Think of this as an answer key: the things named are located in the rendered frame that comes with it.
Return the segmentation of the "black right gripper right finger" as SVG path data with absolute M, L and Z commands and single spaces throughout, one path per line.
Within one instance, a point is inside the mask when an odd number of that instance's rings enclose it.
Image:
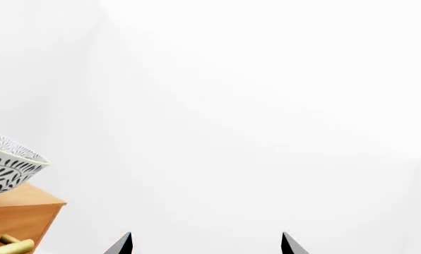
M 281 241 L 282 254 L 309 254 L 295 239 L 287 232 L 283 232 Z

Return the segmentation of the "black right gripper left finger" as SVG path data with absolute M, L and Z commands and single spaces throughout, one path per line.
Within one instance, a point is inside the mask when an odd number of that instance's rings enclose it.
M 133 241 L 131 232 L 125 233 L 103 254 L 133 254 Z

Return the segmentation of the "orange wooden cabinet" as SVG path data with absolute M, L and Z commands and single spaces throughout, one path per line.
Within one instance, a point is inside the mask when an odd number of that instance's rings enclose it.
M 30 183 L 0 194 L 0 238 L 30 239 L 35 250 L 66 202 Z

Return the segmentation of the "white bowl with black pattern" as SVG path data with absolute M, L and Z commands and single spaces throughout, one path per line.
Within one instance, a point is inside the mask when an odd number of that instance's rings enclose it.
M 0 135 L 0 194 L 19 187 L 48 166 L 43 156 Z

